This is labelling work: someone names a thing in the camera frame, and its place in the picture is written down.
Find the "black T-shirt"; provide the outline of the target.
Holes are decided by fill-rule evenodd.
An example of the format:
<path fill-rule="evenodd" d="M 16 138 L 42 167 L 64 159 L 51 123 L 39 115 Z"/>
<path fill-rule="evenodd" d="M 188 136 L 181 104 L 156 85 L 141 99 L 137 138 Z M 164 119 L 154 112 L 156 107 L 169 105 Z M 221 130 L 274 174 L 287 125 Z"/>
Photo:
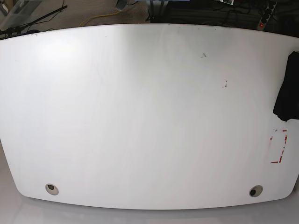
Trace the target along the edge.
<path fill-rule="evenodd" d="M 299 53 L 288 56 L 285 77 L 279 90 L 273 113 L 287 122 L 299 119 Z"/>

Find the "left table grommet hole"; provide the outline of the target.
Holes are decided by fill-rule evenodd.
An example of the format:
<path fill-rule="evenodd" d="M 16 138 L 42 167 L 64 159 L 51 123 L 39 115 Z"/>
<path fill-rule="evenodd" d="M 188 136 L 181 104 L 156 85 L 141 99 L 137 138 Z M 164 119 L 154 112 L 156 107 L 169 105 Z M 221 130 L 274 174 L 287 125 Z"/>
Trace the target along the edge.
<path fill-rule="evenodd" d="M 58 188 L 53 184 L 46 184 L 45 189 L 49 194 L 51 194 L 53 196 L 56 196 L 59 194 Z"/>

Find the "table grommet hole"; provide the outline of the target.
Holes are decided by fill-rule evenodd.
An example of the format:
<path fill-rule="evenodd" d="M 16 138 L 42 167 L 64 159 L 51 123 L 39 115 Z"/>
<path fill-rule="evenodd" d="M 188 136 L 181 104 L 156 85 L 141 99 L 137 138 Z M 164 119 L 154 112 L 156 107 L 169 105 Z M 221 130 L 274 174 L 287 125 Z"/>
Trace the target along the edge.
<path fill-rule="evenodd" d="M 249 195 L 251 197 L 258 197 L 261 195 L 262 191 L 263 191 L 263 187 L 261 185 L 256 185 L 250 189 Z"/>
<path fill-rule="evenodd" d="M 45 189 L 49 194 L 51 194 L 53 196 L 56 196 L 59 194 L 58 188 L 53 184 L 46 184 Z"/>

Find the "red tape rectangle marking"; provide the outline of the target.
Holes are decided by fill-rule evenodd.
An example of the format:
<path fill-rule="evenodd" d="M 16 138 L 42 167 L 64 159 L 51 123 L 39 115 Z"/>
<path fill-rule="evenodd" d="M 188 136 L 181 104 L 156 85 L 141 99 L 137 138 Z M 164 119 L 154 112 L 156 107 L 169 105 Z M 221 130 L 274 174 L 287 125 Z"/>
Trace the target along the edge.
<path fill-rule="evenodd" d="M 281 163 L 287 138 L 287 129 L 273 129 L 268 148 L 268 161 L 270 164 Z"/>

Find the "right table grommet hole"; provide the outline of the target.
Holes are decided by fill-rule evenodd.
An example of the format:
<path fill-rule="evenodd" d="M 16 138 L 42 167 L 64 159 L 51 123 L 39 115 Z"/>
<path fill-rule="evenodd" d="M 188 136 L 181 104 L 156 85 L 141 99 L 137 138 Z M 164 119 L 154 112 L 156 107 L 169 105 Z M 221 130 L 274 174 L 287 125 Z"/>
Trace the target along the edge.
<path fill-rule="evenodd" d="M 249 195 L 251 197 L 258 197 L 261 195 L 262 191 L 263 191 L 263 187 L 261 185 L 256 185 L 250 189 Z"/>

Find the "white power strip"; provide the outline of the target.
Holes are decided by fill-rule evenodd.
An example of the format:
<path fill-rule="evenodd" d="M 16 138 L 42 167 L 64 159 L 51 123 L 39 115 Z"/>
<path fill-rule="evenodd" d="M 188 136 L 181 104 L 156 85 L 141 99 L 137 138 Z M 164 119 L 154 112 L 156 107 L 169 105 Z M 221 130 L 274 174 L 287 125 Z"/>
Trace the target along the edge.
<path fill-rule="evenodd" d="M 273 0 L 268 0 L 266 4 L 266 9 L 262 13 L 262 17 L 256 27 L 258 31 L 263 31 L 269 21 L 274 9 L 277 6 L 277 2 Z"/>

